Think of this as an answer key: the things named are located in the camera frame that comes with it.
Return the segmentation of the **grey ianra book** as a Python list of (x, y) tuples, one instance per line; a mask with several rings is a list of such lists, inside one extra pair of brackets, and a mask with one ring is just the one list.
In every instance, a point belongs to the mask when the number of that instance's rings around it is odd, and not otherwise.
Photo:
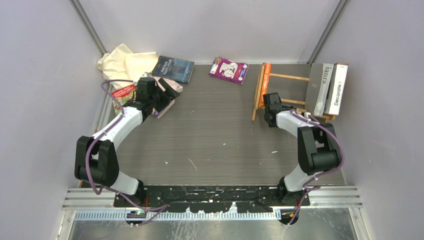
[(313, 63), (311, 65), (304, 107), (314, 116), (324, 114), (333, 70), (334, 64), (331, 63)]

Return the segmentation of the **purple cartoon book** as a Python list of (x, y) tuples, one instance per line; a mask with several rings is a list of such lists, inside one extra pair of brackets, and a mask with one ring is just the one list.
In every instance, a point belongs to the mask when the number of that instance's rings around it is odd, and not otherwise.
[(216, 56), (208, 73), (210, 77), (242, 85), (249, 65)]

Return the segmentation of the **floral white book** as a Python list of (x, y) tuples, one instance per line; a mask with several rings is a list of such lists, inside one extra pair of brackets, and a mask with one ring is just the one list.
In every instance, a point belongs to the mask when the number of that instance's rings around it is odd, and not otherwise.
[[(153, 78), (153, 79), (155, 79), (155, 81), (157, 82), (157, 77), (159, 77), (159, 76), (153, 76), (153, 75), (149, 75), (149, 77), (151, 77), (151, 78)], [(171, 98), (169, 98), (167, 95), (166, 95), (166, 93), (161, 89), (161, 91), (162, 91), (162, 93), (163, 93), (163, 96), (165, 97), (165, 99), (164, 100), (162, 100), (161, 101), (161, 103), (159, 104), (159, 107), (156, 107), (156, 108), (154, 108), (153, 109), (153, 112), (154, 111), (157, 111), (157, 112), (161, 112), (161, 114), (160, 114), (160, 118), (166, 113), (166, 111), (175, 103), (175, 99), (173, 99), (172, 97)]]

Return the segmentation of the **white Decorate book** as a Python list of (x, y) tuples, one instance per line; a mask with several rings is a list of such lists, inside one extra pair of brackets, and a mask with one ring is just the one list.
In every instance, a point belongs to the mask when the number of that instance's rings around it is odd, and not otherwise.
[(340, 113), (348, 67), (347, 63), (334, 64), (324, 107), (326, 115), (338, 116)]

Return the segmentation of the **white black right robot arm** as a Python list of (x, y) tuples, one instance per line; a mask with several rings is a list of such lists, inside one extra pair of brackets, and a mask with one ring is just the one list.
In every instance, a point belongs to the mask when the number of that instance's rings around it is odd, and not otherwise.
[(276, 190), (279, 202), (288, 206), (313, 179), (341, 166), (342, 148), (331, 123), (319, 123), (312, 116), (298, 113), (295, 107), (284, 105), (276, 92), (262, 97), (268, 126), (285, 130), (297, 139), (298, 164), (280, 179)]

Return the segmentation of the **orange treehouse book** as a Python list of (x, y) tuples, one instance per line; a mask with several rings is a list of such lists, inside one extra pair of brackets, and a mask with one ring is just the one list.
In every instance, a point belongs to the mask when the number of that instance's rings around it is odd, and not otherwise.
[(259, 89), (259, 96), (258, 96), (258, 99), (259, 99), (258, 108), (265, 107), (263, 95), (265, 95), (268, 91), (271, 69), (272, 69), (271, 63), (268, 63), (268, 62), (264, 63), (264, 71), (263, 71), (262, 79), (260, 82), (260, 89)]

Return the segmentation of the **purple yellow treehouse book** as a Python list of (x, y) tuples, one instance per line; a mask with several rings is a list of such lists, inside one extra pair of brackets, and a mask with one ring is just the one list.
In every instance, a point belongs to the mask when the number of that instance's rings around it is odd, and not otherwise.
[(160, 116), (161, 116), (161, 112), (154, 111), (151, 115), (152, 115), (153, 117), (155, 117), (155, 118), (159, 119), (159, 118), (160, 118)]

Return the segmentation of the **wooden book rack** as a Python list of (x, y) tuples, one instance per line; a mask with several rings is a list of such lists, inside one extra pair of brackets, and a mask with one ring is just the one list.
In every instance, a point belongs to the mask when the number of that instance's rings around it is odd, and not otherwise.
[[(253, 109), (251, 120), (254, 122), (257, 118), (257, 113), (264, 108), (258, 108), (259, 91), (264, 73), (264, 63), (259, 67), (259, 72), (254, 90)], [(311, 66), (308, 64), (272, 64), (270, 71), (267, 93), (278, 92), (281, 101), (286, 106), (293, 106), (298, 113), (304, 113), (305, 100)]]

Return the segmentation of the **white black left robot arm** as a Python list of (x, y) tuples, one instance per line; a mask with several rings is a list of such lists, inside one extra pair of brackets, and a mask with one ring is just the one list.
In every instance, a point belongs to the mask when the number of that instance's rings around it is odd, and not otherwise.
[(117, 149), (154, 111), (163, 111), (179, 96), (163, 78), (141, 77), (124, 104), (113, 97), (120, 113), (97, 133), (81, 136), (76, 142), (76, 179), (93, 189), (100, 186), (124, 194), (133, 206), (141, 206), (146, 200), (144, 183), (120, 170)]

